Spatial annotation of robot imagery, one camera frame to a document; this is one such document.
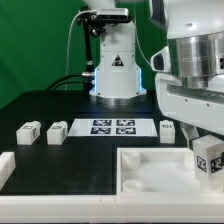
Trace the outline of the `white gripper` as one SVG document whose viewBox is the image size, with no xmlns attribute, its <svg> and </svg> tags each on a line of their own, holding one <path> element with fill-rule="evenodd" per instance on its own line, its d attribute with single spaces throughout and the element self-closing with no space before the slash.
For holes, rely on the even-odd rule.
<svg viewBox="0 0 224 224">
<path fill-rule="evenodd" d="M 199 137 L 197 127 L 224 135 L 224 74 L 209 77 L 207 89 L 190 89 L 171 75 L 168 47 L 154 54 L 151 67 L 157 72 L 155 86 L 160 111 L 180 121 L 187 147 Z"/>
</svg>

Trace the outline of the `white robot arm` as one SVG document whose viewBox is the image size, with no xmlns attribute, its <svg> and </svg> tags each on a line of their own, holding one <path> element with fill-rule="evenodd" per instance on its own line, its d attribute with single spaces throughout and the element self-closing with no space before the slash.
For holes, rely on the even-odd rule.
<svg viewBox="0 0 224 224">
<path fill-rule="evenodd" d="M 100 38 L 92 99 L 109 104 L 146 94 L 135 62 L 136 26 L 115 0 L 83 0 Z M 149 0 L 167 45 L 151 58 L 159 109 L 166 117 L 224 136 L 224 0 Z"/>
</svg>

